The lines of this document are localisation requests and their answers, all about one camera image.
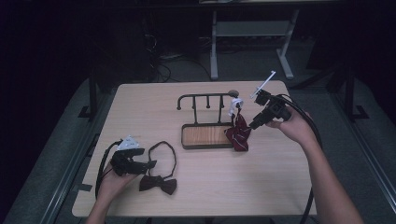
wrist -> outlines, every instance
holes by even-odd
[[[108,208],[111,202],[97,200],[88,216],[86,224],[105,223]]]
[[[109,207],[111,205],[111,203],[114,200],[114,196],[112,195],[108,195],[108,194],[99,194],[97,199],[96,199],[96,203],[102,204],[102,205],[107,205],[107,207]]]
[[[300,146],[306,156],[321,150],[320,145],[316,140],[304,141],[300,143]]]

dark red bow tie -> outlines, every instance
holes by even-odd
[[[154,187],[160,187],[163,192],[172,195],[177,187],[177,181],[175,179],[163,180],[160,175],[144,175],[142,180],[140,180],[139,191],[152,189]]]
[[[224,130],[224,133],[233,144],[235,151],[248,151],[248,137],[250,136],[251,128],[247,126],[247,122],[241,114],[241,108],[238,108],[235,123],[233,123],[234,118],[235,115],[233,114],[231,117],[233,127]]]

cable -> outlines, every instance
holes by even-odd
[[[228,40],[223,40],[221,44],[217,46],[216,52],[218,54],[235,54],[242,51],[246,51],[248,48],[246,46],[242,46],[236,42]]]
[[[289,105],[293,109],[295,109],[303,117],[303,119],[308,123],[308,125],[312,129],[312,132],[314,133],[315,137],[317,138],[317,141],[318,141],[318,143],[320,145],[320,148],[322,148],[322,142],[321,142],[320,134],[318,132],[318,128],[315,125],[314,121],[308,115],[306,115],[306,113],[299,106],[297,106],[297,104],[293,103],[292,101],[287,100],[287,99],[285,99],[282,96],[272,96],[272,98],[276,98],[276,99],[282,101],[283,103],[285,103],[286,105]],[[306,222],[306,220],[307,220],[307,218],[309,216],[309,211],[311,209],[313,200],[314,200],[314,192],[313,192],[313,190],[311,188],[311,190],[309,192],[308,202],[306,203],[306,207],[305,207],[305,210],[304,210],[304,213],[303,213],[303,217],[300,220],[300,224],[304,224]]]
[[[182,61],[186,61],[186,62],[192,62],[192,63],[196,63],[196,64],[198,64],[198,65],[200,65],[203,69],[204,69],[204,71],[205,71],[205,73],[207,74],[207,76],[208,77],[210,77],[210,74],[209,74],[209,72],[207,71],[207,69],[201,64],[201,63],[199,63],[199,62],[197,62],[196,60],[194,60],[194,59],[189,59],[189,58],[178,58],[178,59],[168,59],[168,60],[164,60],[165,62],[182,62]]]
[[[161,76],[161,78],[163,79],[162,83],[167,82],[169,79],[170,79],[170,80],[174,80],[174,81],[176,81],[176,82],[180,82],[179,80],[176,80],[176,79],[174,79],[174,78],[171,78],[172,71],[171,71],[171,69],[170,69],[168,66],[166,66],[166,65],[164,65],[164,64],[162,64],[162,63],[158,64],[158,66],[162,66],[163,68],[165,68],[165,69],[168,71],[168,76],[165,77],[165,76],[163,75],[163,73],[161,73],[160,70],[157,69],[157,73],[158,73],[157,82],[160,82],[160,76]]]
[[[314,221],[316,224],[319,224],[319,223],[320,223],[320,222],[319,222],[316,218],[314,218],[314,217],[311,217],[311,220]]]
[[[114,142],[113,144],[111,144],[110,147],[108,147],[106,149],[106,151],[105,151],[105,153],[103,155],[102,161],[100,162],[100,166],[99,166],[98,176],[96,177],[95,198],[98,197],[99,188],[100,188],[100,185],[101,185],[103,177],[104,177],[103,176],[103,169],[105,168],[105,163],[106,163],[106,160],[107,160],[108,153],[110,152],[111,148],[113,148],[115,145],[121,144],[121,142],[122,142],[122,140],[120,140],[118,142]]]
[[[110,171],[112,171],[113,170],[113,168],[111,168],[111,169],[109,169],[103,176],[102,176],[102,178],[103,177],[105,177],[108,173],[110,173]]]

hand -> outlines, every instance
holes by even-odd
[[[103,200],[106,203],[111,203],[117,197],[117,195],[123,192],[128,183],[137,177],[137,175],[132,174],[126,174],[123,176],[117,175],[113,171],[113,167],[110,163],[103,171],[103,174],[104,177],[99,188],[97,200]]]
[[[99,188],[97,200],[87,218],[86,224],[105,223],[111,202],[124,191],[129,182],[137,177],[137,175],[131,174],[117,175],[110,163],[107,164],[103,174],[104,177]]]
[[[297,142],[303,148],[307,144],[317,143],[317,138],[309,124],[301,117],[301,115],[291,108],[286,107],[291,113],[291,117],[287,121],[270,121],[265,125],[271,128],[278,128],[289,139]]]

dark floor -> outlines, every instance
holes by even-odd
[[[78,17],[70,17],[65,13],[67,10],[61,10],[59,6],[41,3],[12,2],[6,6],[10,13],[8,21],[1,23],[2,30],[6,31],[2,49],[7,52],[7,55],[2,54],[5,62],[2,65],[9,76],[1,76],[1,99],[9,108],[3,111],[2,127],[6,128],[2,129],[1,136],[2,148],[9,150],[1,150],[1,179],[8,180],[2,181],[1,216],[7,215],[5,223],[80,223],[84,219],[73,217],[71,208],[90,160],[92,141],[100,134],[115,87],[131,80],[123,72],[113,69],[117,63],[114,59],[99,58],[97,63],[102,66],[99,66],[100,71],[95,71],[99,74],[98,84],[102,90],[98,92],[98,112],[93,120],[79,118],[81,108],[89,104],[87,78],[92,70],[81,64],[86,62],[83,60],[86,56],[84,48],[75,48],[76,43],[85,43],[76,35],[81,29],[76,24],[79,20],[94,21],[95,18],[84,18],[81,15],[85,14],[77,13],[67,4],[63,5],[64,9],[75,10],[74,15]],[[389,204],[395,200],[393,186],[396,185],[393,162],[396,158],[396,129],[392,123],[396,114],[392,111],[396,110],[391,103],[396,94],[389,88],[394,83],[394,76],[389,76],[394,56],[389,55],[391,50],[382,49],[387,45],[386,37],[391,31],[382,34],[376,40],[381,43],[376,46],[381,47],[378,51],[388,55],[385,61],[373,56],[376,52],[373,52],[374,45],[363,48],[373,52],[367,54],[370,56],[358,55],[365,63],[383,66],[364,66],[362,63],[360,67],[368,69],[355,69],[359,79],[355,82],[354,105],[361,105],[369,117],[355,122],[349,122],[342,102],[341,106],[339,103],[345,96],[344,87],[336,94],[325,88],[333,73],[301,90],[291,89],[323,72],[323,69],[307,69],[311,53],[315,56],[318,53],[317,50],[313,52],[318,43],[316,38],[293,38],[287,54],[295,75],[292,80],[285,79],[276,57],[275,49],[282,39],[245,39],[242,43],[231,44],[224,40],[226,48],[219,52],[219,81],[264,80],[269,71],[277,71],[274,79],[284,81],[290,88],[291,97],[313,115],[324,140],[326,155],[366,223],[396,223],[395,207]],[[197,44],[202,47],[206,41],[207,38],[203,38]],[[199,53],[194,49],[174,60],[161,61],[159,73],[150,75],[146,81],[211,81],[208,48],[201,49]],[[160,53],[169,58],[183,54],[183,51],[164,48]],[[371,81],[367,74],[375,74],[377,78]],[[103,81],[104,77],[111,77],[111,81]],[[29,149],[22,147],[23,151],[19,145],[22,136],[29,143]],[[273,219],[276,223],[295,223],[299,217]],[[154,220],[155,223],[201,221],[201,218]],[[215,223],[264,221],[268,221],[268,217],[215,219]],[[145,218],[110,217],[108,220],[108,223],[145,222]]]

